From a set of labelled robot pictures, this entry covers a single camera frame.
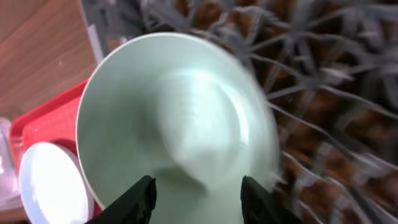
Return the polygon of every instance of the white bowl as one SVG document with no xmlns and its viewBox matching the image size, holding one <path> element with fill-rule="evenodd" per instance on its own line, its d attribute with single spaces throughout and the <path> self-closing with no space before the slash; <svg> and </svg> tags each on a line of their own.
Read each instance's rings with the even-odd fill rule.
<svg viewBox="0 0 398 224">
<path fill-rule="evenodd" d="M 278 170 L 265 100 L 235 58 L 203 39 L 126 42 L 98 65 L 78 111 L 79 159 L 97 202 L 106 208 L 151 175 L 151 224 L 242 223 L 242 178 L 270 190 Z"/>
<path fill-rule="evenodd" d="M 33 224 L 84 223 L 93 215 L 93 197 L 78 158 L 62 146 L 47 142 L 31 146 L 22 157 L 19 184 Z"/>
</svg>

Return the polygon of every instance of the gray dish rack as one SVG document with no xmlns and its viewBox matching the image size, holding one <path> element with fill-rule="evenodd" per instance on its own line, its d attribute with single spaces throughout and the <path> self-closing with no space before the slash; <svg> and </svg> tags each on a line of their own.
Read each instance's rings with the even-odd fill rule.
<svg viewBox="0 0 398 224">
<path fill-rule="evenodd" d="M 398 223 L 394 1 L 82 0 L 81 8 L 98 63 L 109 39 L 163 31 L 238 58 L 274 111 L 283 162 L 274 195 L 296 216 Z"/>
</svg>

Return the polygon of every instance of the wooden table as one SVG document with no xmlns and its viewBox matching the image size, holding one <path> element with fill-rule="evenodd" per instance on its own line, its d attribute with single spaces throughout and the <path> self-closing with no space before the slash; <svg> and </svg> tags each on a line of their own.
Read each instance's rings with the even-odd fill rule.
<svg viewBox="0 0 398 224">
<path fill-rule="evenodd" d="M 77 0 L 0 1 L 0 117 L 28 112 L 95 66 Z"/>
</svg>

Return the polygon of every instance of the red tray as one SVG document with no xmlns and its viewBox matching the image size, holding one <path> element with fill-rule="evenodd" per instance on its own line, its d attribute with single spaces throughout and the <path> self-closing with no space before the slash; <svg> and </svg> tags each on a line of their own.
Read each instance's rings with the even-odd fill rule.
<svg viewBox="0 0 398 224">
<path fill-rule="evenodd" d="M 9 140 L 17 174 L 22 156 L 37 142 L 60 144 L 77 155 L 76 117 L 86 84 L 87 80 L 77 84 L 13 122 Z M 94 216 L 101 212 L 95 203 Z"/>
</svg>

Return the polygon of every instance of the pale green bowl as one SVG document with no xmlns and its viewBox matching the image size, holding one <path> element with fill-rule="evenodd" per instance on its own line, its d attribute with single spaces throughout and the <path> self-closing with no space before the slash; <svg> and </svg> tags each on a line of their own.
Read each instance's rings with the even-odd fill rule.
<svg viewBox="0 0 398 224">
<path fill-rule="evenodd" d="M 278 171 L 265 100 L 210 42 L 176 33 L 130 40 L 94 71 L 78 112 L 78 155 L 95 199 L 106 208 L 151 175 L 151 224 L 242 223 L 242 178 L 270 190 Z"/>
</svg>

